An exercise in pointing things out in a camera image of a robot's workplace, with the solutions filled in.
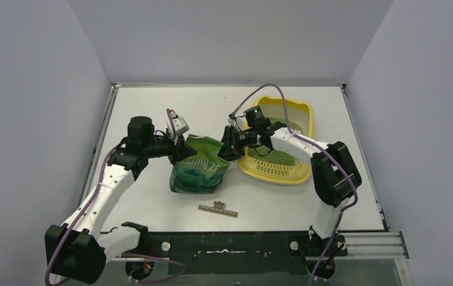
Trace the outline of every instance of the yellow basket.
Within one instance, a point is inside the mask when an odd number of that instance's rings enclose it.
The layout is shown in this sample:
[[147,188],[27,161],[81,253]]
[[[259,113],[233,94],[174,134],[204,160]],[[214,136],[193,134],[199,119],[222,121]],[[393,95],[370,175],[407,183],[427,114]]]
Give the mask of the yellow basket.
[[[253,104],[256,105],[260,106],[265,117],[284,118],[283,100],[280,97],[261,96]],[[304,135],[313,138],[314,114],[311,105],[286,99],[286,106],[288,119],[302,127]],[[303,163],[298,160],[295,166],[284,166],[260,161],[248,156],[248,148],[245,151],[246,155],[238,160],[237,164],[244,173],[256,179],[275,184],[295,185],[305,182],[311,175],[309,162]]]

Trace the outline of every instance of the white tabletop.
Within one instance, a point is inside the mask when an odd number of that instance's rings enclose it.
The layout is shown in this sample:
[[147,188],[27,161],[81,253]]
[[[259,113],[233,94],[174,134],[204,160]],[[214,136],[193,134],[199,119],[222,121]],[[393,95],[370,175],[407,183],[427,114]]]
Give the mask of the white tabletop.
[[[252,87],[121,87],[114,103],[99,164],[107,151],[126,136],[133,116],[148,116],[156,129],[166,127],[166,108],[174,109],[190,126],[188,133],[221,140],[228,114],[252,91]],[[314,109],[316,139],[342,141],[351,152],[362,176],[358,204],[345,211],[340,225],[344,230],[383,229],[372,186],[346,104],[338,87],[283,88],[287,98],[306,101]],[[265,88],[246,102],[249,108],[261,95],[278,95]],[[98,177],[99,167],[94,178]],[[261,182],[245,175],[233,164],[214,194],[177,194],[170,191],[172,165],[167,158],[150,159],[138,180],[125,192],[103,227],[131,221],[147,225],[150,231],[296,231],[313,224],[319,203],[312,176],[303,184],[282,186]],[[198,210],[198,205],[226,203],[238,218]]]

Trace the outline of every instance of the plastic bag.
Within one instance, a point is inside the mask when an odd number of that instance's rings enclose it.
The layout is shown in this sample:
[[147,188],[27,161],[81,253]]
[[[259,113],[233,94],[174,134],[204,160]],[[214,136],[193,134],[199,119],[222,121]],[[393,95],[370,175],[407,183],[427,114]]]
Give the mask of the plastic bag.
[[231,162],[218,157],[221,141],[207,136],[189,135],[186,144],[197,154],[174,165],[170,190],[193,194],[210,194],[223,182]]

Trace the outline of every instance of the green contents in basket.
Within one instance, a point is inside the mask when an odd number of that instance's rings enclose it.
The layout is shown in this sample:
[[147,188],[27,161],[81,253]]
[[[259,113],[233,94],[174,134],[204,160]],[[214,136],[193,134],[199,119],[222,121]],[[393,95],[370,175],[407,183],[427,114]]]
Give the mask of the green contents in basket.
[[[271,123],[275,123],[275,122],[284,123],[285,122],[284,119],[280,119],[280,118],[269,117],[269,119],[271,120]],[[290,127],[293,130],[298,130],[303,133],[302,127],[300,127],[300,125],[298,125],[295,122],[290,121]],[[258,151],[258,153],[260,153],[261,155],[265,155],[270,150],[269,150],[269,148],[267,148],[265,146],[261,146],[261,147],[257,147],[256,151]],[[262,157],[262,156],[258,155],[258,153],[256,153],[256,151],[254,149],[250,148],[247,151],[247,155],[251,158],[255,158],[256,160],[264,161],[267,163],[279,164],[279,165],[283,165],[283,166],[295,166],[296,165],[296,159],[293,156],[290,156],[285,152],[273,150],[267,156]]]

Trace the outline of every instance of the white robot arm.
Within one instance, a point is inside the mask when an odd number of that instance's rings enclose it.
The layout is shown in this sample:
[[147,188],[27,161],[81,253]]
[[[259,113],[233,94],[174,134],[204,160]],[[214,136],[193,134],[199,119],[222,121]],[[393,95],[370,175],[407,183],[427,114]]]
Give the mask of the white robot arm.
[[[168,110],[167,114],[171,124],[163,136],[154,133],[150,118],[132,118],[128,124],[128,136],[108,158],[100,188],[97,190],[94,186],[95,191],[89,193],[61,226],[49,227],[45,245],[50,272],[92,284],[111,259],[128,250],[147,252],[150,243],[146,226],[126,222],[103,236],[100,236],[100,230],[119,198],[147,166],[149,158],[168,156],[174,164],[196,154],[195,150],[186,146],[182,136],[188,130],[186,121],[173,111]],[[234,161],[244,155],[245,147],[264,145],[310,164],[315,189],[321,199],[317,220],[311,226],[311,242],[318,240],[318,245],[324,246],[321,242],[334,234],[340,211],[353,195],[350,185],[318,148],[297,138],[285,124],[271,123],[264,118],[260,107],[250,108],[244,114],[250,128],[238,130],[233,125],[226,126],[222,138],[224,144],[218,157]],[[361,184],[361,177],[345,144],[328,144],[304,138],[327,150],[340,163],[355,187]]]

